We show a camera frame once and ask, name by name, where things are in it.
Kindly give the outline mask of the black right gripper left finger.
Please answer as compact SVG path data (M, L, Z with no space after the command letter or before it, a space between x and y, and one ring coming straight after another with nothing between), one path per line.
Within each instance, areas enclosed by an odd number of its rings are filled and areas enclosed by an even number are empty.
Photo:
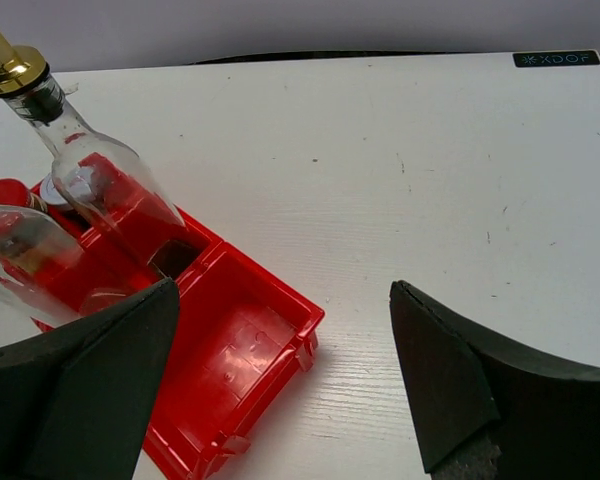
M164 279L0 347L0 479L132 478L178 317Z

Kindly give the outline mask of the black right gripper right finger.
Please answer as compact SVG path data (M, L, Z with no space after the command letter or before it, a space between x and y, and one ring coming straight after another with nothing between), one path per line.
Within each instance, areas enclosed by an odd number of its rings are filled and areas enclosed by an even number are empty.
M508 338L405 281L390 289L400 370L434 479L600 479L600 367Z

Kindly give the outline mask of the gold-spout clear oil bottle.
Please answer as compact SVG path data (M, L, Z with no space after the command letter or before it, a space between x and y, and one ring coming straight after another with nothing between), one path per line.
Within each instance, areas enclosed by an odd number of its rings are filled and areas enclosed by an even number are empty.
M1 302L55 328L133 292L50 216L0 205Z

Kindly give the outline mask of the white-lidded red spice jar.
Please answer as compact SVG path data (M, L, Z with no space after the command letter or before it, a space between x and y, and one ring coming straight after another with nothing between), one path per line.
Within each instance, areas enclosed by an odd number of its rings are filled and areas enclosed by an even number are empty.
M86 182L78 179L69 187L70 193L78 199L90 199L92 192ZM49 208L53 208L64 217L82 221L84 217L76 210L72 204L66 200L53 183L51 174L44 177L40 184L39 196Z

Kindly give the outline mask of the gold-spout bottle with dark sauce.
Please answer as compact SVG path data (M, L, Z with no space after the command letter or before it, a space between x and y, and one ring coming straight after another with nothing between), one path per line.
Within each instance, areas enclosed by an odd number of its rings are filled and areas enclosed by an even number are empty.
M138 153L92 128L42 54L0 32L0 100L51 152L61 197L138 265L177 278L198 255L186 223Z

